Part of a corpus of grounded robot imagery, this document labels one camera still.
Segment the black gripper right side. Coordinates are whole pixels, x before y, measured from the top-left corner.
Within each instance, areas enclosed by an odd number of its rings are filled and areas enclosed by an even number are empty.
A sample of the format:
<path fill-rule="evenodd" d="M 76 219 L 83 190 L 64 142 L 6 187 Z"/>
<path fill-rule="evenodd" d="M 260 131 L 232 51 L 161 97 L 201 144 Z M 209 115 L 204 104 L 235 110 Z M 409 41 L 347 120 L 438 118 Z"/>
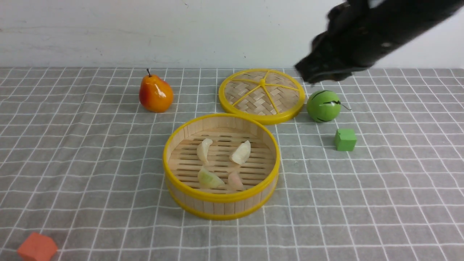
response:
<path fill-rule="evenodd" d="M 385 22 L 390 0 L 345 0 L 327 14 L 327 29 L 313 38 L 310 53 L 294 66 L 309 84 L 342 81 L 371 68 L 392 51 Z"/>

